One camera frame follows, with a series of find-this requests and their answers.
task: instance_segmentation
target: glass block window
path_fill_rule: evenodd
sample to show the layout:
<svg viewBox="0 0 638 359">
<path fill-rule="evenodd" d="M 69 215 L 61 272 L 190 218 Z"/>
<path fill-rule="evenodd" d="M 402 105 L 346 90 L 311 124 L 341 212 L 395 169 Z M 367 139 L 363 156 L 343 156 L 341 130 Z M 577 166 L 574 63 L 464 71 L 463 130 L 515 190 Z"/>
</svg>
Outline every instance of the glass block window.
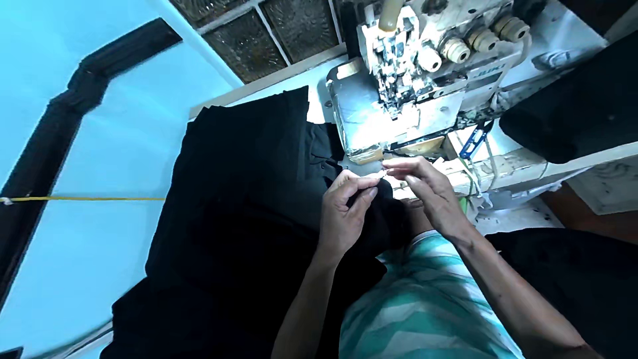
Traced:
<svg viewBox="0 0 638 359">
<path fill-rule="evenodd" d="M 189 24 L 198 28 L 248 0 L 170 0 Z"/>
<path fill-rule="evenodd" d="M 247 84 L 341 43 L 337 0 L 169 0 Z"/>
<path fill-rule="evenodd" d="M 328 0 L 267 0 L 260 6 L 291 63 L 339 45 Z"/>
<path fill-rule="evenodd" d="M 254 10 L 203 36 L 244 83 L 286 67 L 286 61 Z"/>
</svg>

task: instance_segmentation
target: striped shirt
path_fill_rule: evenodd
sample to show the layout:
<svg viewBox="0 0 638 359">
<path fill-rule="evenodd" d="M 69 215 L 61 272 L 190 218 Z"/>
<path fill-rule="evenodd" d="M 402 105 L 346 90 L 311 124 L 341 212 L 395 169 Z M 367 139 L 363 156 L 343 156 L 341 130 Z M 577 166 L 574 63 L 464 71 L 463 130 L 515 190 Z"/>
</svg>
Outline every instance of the striped shirt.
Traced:
<svg viewBox="0 0 638 359">
<path fill-rule="evenodd" d="M 340 358 L 523 358 L 441 234 L 379 260 L 388 272 L 346 311 Z"/>
</svg>

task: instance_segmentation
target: blue wall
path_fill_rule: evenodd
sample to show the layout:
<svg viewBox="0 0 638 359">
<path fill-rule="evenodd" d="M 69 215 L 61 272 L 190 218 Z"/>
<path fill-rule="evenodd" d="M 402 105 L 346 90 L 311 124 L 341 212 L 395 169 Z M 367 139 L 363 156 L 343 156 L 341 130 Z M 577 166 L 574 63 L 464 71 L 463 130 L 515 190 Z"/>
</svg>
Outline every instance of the blue wall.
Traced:
<svg viewBox="0 0 638 359">
<path fill-rule="evenodd" d="M 156 18 L 144 1 L 0 3 L 0 180 L 78 62 Z M 230 85 L 185 44 L 114 79 L 84 116 L 58 195 L 163 197 L 190 107 Z M 144 276 L 162 202 L 50 202 L 0 313 L 0 351 L 31 356 L 108 320 Z M 91 353 L 97 357 L 99 351 Z"/>
</svg>

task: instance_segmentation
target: person's left hand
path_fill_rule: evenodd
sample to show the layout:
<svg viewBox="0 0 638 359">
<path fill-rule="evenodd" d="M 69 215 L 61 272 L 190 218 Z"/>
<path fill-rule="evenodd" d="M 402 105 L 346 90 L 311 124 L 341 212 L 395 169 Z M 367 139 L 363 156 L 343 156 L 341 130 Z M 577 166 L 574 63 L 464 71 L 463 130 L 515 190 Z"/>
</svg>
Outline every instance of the person's left hand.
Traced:
<svg viewBox="0 0 638 359">
<path fill-rule="evenodd" d="M 366 211 L 378 191 L 374 187 L 377 183 L 377 178 L 359 177 L 347 169 L 341 171 L 323 195 L 317 252 L 338 261 L 355 244 L 361 235 Z M 365 191 L 348 208 L 349 198 L 358 190 Z"/>
</svg>

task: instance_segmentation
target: black cloth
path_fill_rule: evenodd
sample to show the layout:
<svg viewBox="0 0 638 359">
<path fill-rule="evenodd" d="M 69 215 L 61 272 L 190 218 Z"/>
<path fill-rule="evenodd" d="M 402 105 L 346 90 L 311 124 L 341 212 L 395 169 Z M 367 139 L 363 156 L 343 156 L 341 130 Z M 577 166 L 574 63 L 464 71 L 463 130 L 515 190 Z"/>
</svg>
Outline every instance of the black cloth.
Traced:
<svg viewBox="0 0 638 359">
<path fill-rule="evenodd" d="M 507 110 L 506 135 L 554 164 L 638 141 L 638 31 Z"/>
<path fill-rule="evenodd" d="M 146 263 L 113 305 L 101 358 L 266 358 L 316 248 L 322 195 L 341 171 L 334 125 L 306 121 L 308 87 L 188 124 Z M 336 357 L 343 312 L 409 240 L 386 181 L 339 264 L 319 356 Z"/>
<path fill-rule="evenodd" d="M 603 357 L 638 358 L 636 245 L 562 228 L 486 238 Z"/>
</svg>

